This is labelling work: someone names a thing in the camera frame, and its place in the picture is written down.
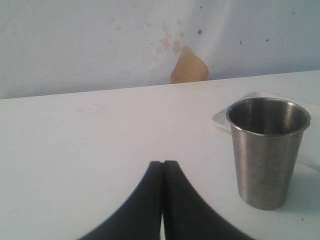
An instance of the white table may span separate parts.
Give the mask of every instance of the white table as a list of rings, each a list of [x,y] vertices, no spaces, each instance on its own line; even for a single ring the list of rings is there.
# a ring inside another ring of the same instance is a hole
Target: white table
[[[231,135],[211,122],[250,92],[320,105],[319,89],[309,71],[0,100],[0,239],[77,239],[164,160],[250,236],[319,239],[319,172],[297,163],[286,204],[254,209],[237,192]]]

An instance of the white wall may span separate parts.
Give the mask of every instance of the white wall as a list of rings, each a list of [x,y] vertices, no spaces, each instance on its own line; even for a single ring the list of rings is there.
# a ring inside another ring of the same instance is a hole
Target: white wall
[[[167,84],[174,41],[210,79],[320,69],[320,1],[0,0],[0,98]]]

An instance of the stainless steel cup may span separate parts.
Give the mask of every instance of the stainless steel cup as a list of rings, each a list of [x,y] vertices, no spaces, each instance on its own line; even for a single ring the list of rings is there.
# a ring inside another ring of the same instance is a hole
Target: stainless steel cup
[[[250,206],[274,210],[285,201],[304,130],[311,117],[276,98],[250,98],[229,107],[238,191]]]

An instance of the black rubber pad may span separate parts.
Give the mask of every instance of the black rubber pad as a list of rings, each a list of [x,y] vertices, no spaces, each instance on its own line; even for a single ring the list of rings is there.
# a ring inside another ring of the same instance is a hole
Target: black rubber pad
[[[150,162],[141,182],[126,202],[80,240],[159,240],[163,171],[163,163]]]
[[[252,240],[200,197],[176,161],[164,162],[163,181],[166,240]]]

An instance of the clear plastic tray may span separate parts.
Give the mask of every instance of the clear plastic tray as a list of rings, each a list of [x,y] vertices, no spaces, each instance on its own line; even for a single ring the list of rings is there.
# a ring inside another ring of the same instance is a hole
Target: clear plastic tray
[[[301,107],[305,108],[311,115],[310,127],[304,132],[302,143],[300,146],[297,161],[313,167],[320,171],[320,157],[319,157],[319,138],[320,138],[320,106],[312,105],[302,101],[296,101],[294,99],[274,95],[267,92],[252,92],[244,96],[239,100],[250,99],[250,98],[276,98],[288,100],[290,102],[296,103]],[[230,124],[227,120],[225,108],[222,111],[215,114],[212,118],[213,124],[220,127],[228,132],[231,132]]]

